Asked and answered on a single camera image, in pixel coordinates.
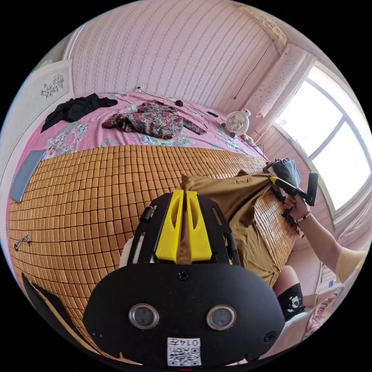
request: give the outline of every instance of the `white fan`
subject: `white fan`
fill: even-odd
[[[241,111],[234,111],[227,115],[226,123],[221,125],[230,132],[231,137],[240,136],[246,133],[249,128],[248,116],[250,115],[251,112],[245,108]]]

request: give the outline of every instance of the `camera lens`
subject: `camera lens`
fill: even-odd
[[[207,314],[207,324],[216,331],[224,331],[232,327],[235,320],[235,310],[227,305],[214,306]]]
[[[139,303],[130,309],[129,320],[139,329],[151,329],[158,324],[159,314],[151,305]]]

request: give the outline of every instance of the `white curtain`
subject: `white curtain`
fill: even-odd
[[[257,142],[285,109],[316,57],[291,43],[244,106],[251,112],[247,134]]]
[[[372,226],[372,199],[338,237],[338,243],[347,246],[362,236]]]

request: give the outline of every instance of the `striped wallpaper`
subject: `striped wallpaper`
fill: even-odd
[[[75,96],[141,85],[228,113],[243,108],[279,54],[229,0],[142,0],[89,21],[70,58]]]

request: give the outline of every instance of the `gray cloth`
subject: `gray cloth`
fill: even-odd
[[[42,161],[44,155],[44,150],[33,150],[27,155],[26,159],[21,165],[10,187],[10,196],[16,202],[20,203],[22,201],[31,177]]]
[[[290,183],[295,187],[300,186],[301,175],[294,160],[291,160],[289,158],[276,160],[271,165],[271,167],[275,174],[277,175],[277,177],[281,178],[282,180]]]

